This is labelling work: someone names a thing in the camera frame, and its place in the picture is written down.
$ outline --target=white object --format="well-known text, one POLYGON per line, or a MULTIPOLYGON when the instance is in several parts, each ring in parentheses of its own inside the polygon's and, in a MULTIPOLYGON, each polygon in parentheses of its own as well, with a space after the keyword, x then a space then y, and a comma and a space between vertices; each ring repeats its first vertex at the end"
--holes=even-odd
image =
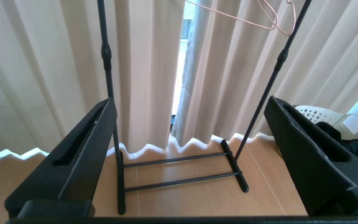
POLYGON ((296 106, 295 109, 307 117, 314 124, 325 122, 337 129, 344 140, 358 139, 358 115, 341 114, 317 106, 296 106))

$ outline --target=clothes hanger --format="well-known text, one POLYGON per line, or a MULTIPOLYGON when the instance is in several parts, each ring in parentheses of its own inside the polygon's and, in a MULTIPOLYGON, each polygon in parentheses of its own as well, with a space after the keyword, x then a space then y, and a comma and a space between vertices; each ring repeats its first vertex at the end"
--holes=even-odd
MULTIPOLYGON (((256 23, 251 22, 251 21, 247 21, 247 20, 244 20, 244 19, 240 19, 240 18, 238 18, 238 17, 235 17, 235 16, 231 16, 231 15, 226 14, 226 13, 221 12, 221 11, 218 11, 218 10, 215 10, 215 9, 211 9, 210 7, 206 7, 206 6, 200 5, 200 4, 195 3, 195 2, 191 2, 191 1, 189 1, 189 0, 185 0, 185 1, 188 2, 188 3, 194 4, 195 6, 202 7, 202 8, 204 8, 204 9, 207 9, 207 10, 210 10, 210 11, 213 11, 213 12, 216 12, 216 13, 219 13, 219 14, 222 14, 222 15, 224 15, 224 16, 227 16, 227 17, 236 19, 236 20, 241 21, 241 22, 245 22, 245 23, 250 24, 250 25, 253 25, 253 26, 257 26, 257 27, 262 28, 262 29, 274 30, 274 29, 277 27, 277 25, 278 25, 277 13, 274 11, 273 7, 272 7, 266 0, 263 0, 263 2, 270 8, 270 10, 273 12, 274 17, 275 17, 275 23, 274 23, 273 20, 271 20, 271 18, 268 16, 269 20, 272 21, 272 23, 274 24, 273 27, 265 27, 265 26, 262 26, 262 25, 260 25, 260 24, 256 24, 256 23)), ((262 10, 264 11, 264 13, 267 15, 266 10, 262 7, 262 4, 261 4, 260 2, 259 2, 259 5, 260 5, 260 7, 262 8, 262 10)))
POLYGON ((287 4, 291 4, 292 5, 292 11, 293 11, 293 25, 292 25, 292 29, 291 29, 291 32, 290 33, 286 33, 284 32, 279 26, 278 26, 278 17, 277 17, 277 13, 274 11, 273 7, 266 1, 266 0, 263 0, 263 2, 270 8, 270 10, 273 12, 274 14, 274 17, 275 17, 275 21, 270 18, 270 16, 267 14, 266 10, 263 8, 260 0, 258 0, 258 3, 259 3, 259 6, 262 8, 263 12, 265 13, 265 15, 268 17, 268 19, 272 22, 273 24, 273 27, 265 27, 265 26, 262 26, 260 24, 256 24, 254 22, 250 22, 250 21, 246 21, 246 20, 243 20, 243 19, 240 19, 238 17, 235 17, 235 16, 231 16, 229 14, 226 14, 226 13, 223 13, 223 12, 220 12, 218 10, 215 10, 215 9, 211 9, 209 7, 206 7, 206 6, 202 6, 200 4, 197 4, 195 2, 191 2, 189 0, 185 0, 186 2, 188 3, 191 3, 191 4, 194 4, 198 7, 202 7, 204 9, 207 9, 207 10, 210 10, 210 11, 213 11, 213 12, 216 12, 216 13, 219 13, 219 14, 222 14, 224 16, 227 16, 227 17, 230 17, 230 18, 233 18, 233 19, 236 19, 238 21, 241 21, 241 22, 245 22, 247 24, 250 24, 250 25, 253 25, 253 26, 257 26, 259 28, 262 28, 262 29, 266 29, 266 30, 274 30, 275 28, 277 28, 282 34, 284 34, 285 36, 290 36, 292 34, 292 32, 294 31, 295 29, 295 21, 296 21, 296 12, 295 12, 295 5, 293 2, 291 2, 290 0, 287 0, 287 4))

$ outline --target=curtain fold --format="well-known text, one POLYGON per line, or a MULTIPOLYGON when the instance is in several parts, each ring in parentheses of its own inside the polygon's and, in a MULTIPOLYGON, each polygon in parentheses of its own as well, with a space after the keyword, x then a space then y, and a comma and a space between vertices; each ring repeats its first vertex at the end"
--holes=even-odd
MULTIPOLYGON (((256 1, 199 2, 269 26, 256 1)), ((294 3, 299 13, 304 1, 294 3)), ((272 6, 289 30, 291 7, 285 1, 272 6)), ((205 9, 197 8, 195 18, 172 129, 180 145, 245 133, 288 38, 205 9)), ((358 100, 358 1, 312 1, 270 95, 347 113, 358 100)), ((254 133, 269 132, 262 117, 254 133)))
MULTIPOLYGON (((119 140, 168 142, 184 2, 106 1, 119 140)), ((0 151, 50 152, 107 98, 96 1, 0 1, 0 151)))

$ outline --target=garment rack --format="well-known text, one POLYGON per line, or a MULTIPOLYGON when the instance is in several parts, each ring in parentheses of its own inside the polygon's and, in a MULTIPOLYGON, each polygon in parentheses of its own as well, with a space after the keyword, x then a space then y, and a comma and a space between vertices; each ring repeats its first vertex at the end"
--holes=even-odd
MULTIPOLYGON (((242 175, 242 171, 240 170, 237 160, 245 146, 245 143, 250 135, 250 132, 252 131, 252 128, 254 127, 254 124, 256 122, 256 119, 266 101, 267 95, 269 94, 270 89, 272 88, 272 85, 274 83, 274 80, 276 79, 282 65, 284 64, 285 60, 288 56, 289 48, 293 42, 293 39, 295 38, 295 35, 299 29, 299 26, 309 8, 309 5, 311 3, 311 0, 306 0, 302 10, 299 14, 298 19, 296 20, 295 28, 291 36, 289 36, 287 43, 285 44, 283 50, 280 52, 276 66, 274 67, 273 73, 270 77, 270 80, 267 83, 267 86, 265 88, 265 91, 259 101, 259 104, 257 106, 257 109, 255 110, 255 113, 251 119, 251 122, 247 128, 247 131, 244 135, 243 140, 241 141, 241 144, 239 146, 239 149, 237 151, 236 156, 233 156, 232 151, 230 150, 230 147, 228 146, 225 139, 221 141, 221 147, 223 152, 220 153, 214 153, 214 154, 207 154, 202 156, 190 156, 190 157, 181 157, 176 159, 164 159, 159 161, 150 161, 150 162, 138 162, 133 164, 124 164, 122 160, 122 152, 119 150, 119 141, 118 141, 118 134, 117 134, 117 124, 114 126, 114 131, 112 133, 113 139, 114 139, 114 151, 116 155, 117 160, 117 203, 118 203, 118 214, 123 215, 126 212, 126 206, 125 206, 125 193, 135 190, 143 190, 143 189, 151 189, 155 187, 164 187, 169 185, 175 185, 175 184, 184 184, 189 182, 195 182, 195 181, 201 181, 201 180, 209 180, 209 179, 216 179, 221 177, 230 177, 235 176, 241 190, 244 193, 247 193, 249 191, 249 186, 242 175), (146 165, 152 165, 152 164, 160 164, 160 163, 166 163, 166 162, 176 162, 176 161, 185 161, 185 160, 191 160, 191 159, 204 159, 209 157, 216 157, 216 156, 226 156, 227 161, 229 162, 232 172, 227 174, 217 174, 217 175, 209 175, 204 177, 197 177, 197 178, 191 178, 191 179, 184 179, 184 180, 176 180, 176 181, 170 181, 170 182, 163 182, 159 184, 150 184, 150 185, 141 185, 137 187, 124 187, 124 168, 128 167, 135 167, 135 166, 146 166, 146 165)), ((108 43, 108 34, 107 34, 107 28, 106 28, 106 15, 104 10, 104 0, 98 0, 98 11, 99 11, 99 22, 100 22, 100 29, 101 29, 101 38, 102 38, 102 48, 101 48, 101 55, 103 59, 103 65, 104 70, 106 72, 106 83, 107 83, 107 89, 108 89, 108 97, 114 99, 113 95, 113 87, 112 87, 112 78, 111 78, 111 49, 108 43)))

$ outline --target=light brown floor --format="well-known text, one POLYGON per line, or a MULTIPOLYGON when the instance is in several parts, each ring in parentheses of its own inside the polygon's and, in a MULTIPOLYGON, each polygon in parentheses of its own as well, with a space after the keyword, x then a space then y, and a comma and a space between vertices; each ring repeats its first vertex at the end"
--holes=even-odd
MULTIPOLYGON (((236 138, 229 141, 232 151, 236 151, 239 144, 240 140, 236 138)), ((219 143, 214 141, 209 143, 207 150, 198 147, 197 144, 190 144, 181 153, 174 144, 170 143, 166 151, 148 149, 144 153, 138 153, 135 159, 128 159, 128 155, 124 153, 124 163, 221 151, 219 143)), ((26 161, 15 157, 0 159, 0 223, 7 220, 7 212, 4 209, 5 198, 43 158, 43 155, 37 154, 26 161)), ((250 187, 246 194, 240 190, 235 177, 140 190, 126 193, 127 212, 124 216, 306 215, 273 140, 262 136, 248 143, 239 159, 239 166, 250 187)), ((133 187, 230 171, 226 158, 220 156, 131 167, 125 169, 124 175, 126 187, 133 187)), ((96 216, 118 216, 115 173, 116 162, 113 154, 104 162, 95 192, 93 204, 96 208, 96 216)))

